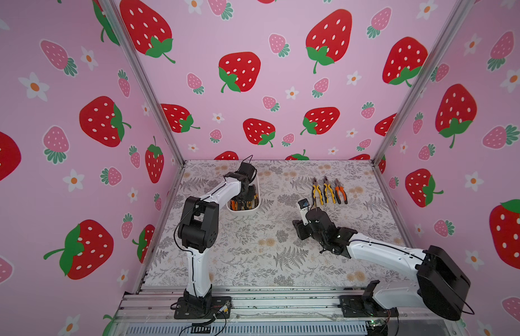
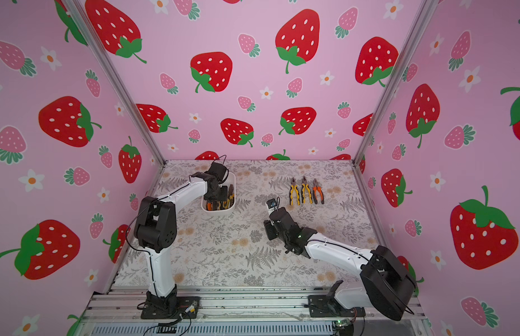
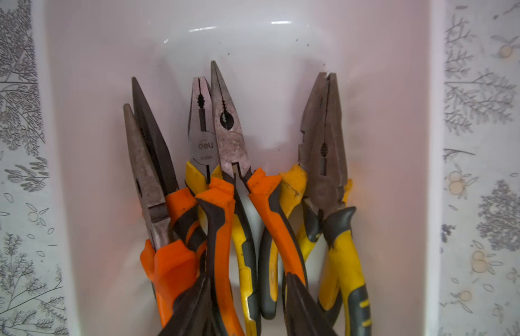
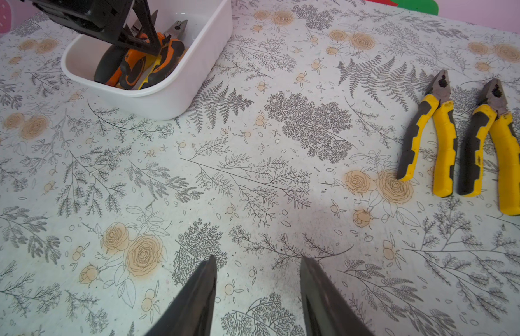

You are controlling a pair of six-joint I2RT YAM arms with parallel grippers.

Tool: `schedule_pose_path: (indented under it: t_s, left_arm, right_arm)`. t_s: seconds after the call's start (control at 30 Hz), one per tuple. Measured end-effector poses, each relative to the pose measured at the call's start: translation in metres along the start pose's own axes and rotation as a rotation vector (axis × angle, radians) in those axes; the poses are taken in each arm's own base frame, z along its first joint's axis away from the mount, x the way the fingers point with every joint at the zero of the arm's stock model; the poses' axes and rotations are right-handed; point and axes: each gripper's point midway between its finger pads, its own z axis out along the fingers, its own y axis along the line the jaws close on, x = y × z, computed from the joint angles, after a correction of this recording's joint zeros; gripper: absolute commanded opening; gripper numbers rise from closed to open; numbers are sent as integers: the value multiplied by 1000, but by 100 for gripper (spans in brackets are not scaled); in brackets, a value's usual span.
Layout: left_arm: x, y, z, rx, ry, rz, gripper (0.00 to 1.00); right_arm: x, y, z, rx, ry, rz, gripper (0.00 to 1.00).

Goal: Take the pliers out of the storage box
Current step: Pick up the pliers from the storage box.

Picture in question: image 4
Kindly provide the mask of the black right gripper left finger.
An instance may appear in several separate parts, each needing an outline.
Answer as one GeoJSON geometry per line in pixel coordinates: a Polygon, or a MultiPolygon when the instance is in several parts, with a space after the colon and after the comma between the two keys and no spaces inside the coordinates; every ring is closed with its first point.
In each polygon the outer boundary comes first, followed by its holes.
{"type": "Polygon", "coordinates": [[[216,272],[216,257],[211,255],[199,264],[146,336],[209,335],[216,297],[216,272]]]}

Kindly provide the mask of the white plastic storage box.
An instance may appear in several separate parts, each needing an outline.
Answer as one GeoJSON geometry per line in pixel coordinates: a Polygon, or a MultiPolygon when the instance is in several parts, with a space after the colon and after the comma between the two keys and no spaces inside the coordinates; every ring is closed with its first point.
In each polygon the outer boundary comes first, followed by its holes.
{"type": "Polygon", "coordinates": [[[61,67],[73,81],[86,86],[99,98],[122,112],[154,120],[170,120],[191,105],[201,85],[233,31],[232,5],[222,1],[151,0],[151,11],[158,11],[155,27],[164,32],[177,20],[187,20],[183,41],[185,56],[164,81],[143,90],[123,90],[96,83],[95,70],[109,43],[79,35],[65,49],[61,67]]]}

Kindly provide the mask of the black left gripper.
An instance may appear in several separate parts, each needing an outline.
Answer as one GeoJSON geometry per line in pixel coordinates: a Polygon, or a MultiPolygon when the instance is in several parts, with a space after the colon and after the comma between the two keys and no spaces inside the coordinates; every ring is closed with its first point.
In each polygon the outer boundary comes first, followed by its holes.
{"type": "Polygon", "coordinates": [[[156,56],[161,44],[145,0],[32,0],[32,5],[52,21],[80,34],[111,44],[126,41],[124,25],[131,10],[141,24],[141,36],[134,37],[131,48],[156,56]]]}

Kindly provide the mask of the small orange black pliers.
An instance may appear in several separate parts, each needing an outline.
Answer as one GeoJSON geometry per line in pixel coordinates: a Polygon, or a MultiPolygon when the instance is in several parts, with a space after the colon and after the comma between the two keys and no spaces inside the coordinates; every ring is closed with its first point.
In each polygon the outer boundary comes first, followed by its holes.
{"type": "Polygon", "coordinates": [[[188,20],[177,20],[163,33],[162,48],[147,77],[142,81],[139,90],[155,86],[166,79],[176,69],[186,53],[186,46],[181,40],[188,20]]]}

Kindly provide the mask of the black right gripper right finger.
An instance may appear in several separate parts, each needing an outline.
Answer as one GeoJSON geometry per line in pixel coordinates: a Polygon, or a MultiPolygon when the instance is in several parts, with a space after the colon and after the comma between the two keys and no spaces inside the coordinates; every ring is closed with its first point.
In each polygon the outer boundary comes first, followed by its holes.
{"type": "Polygon", "coordinates": [[[300,289],[307,335],[373,335],[312,258],[301,259],[300,289]]]}

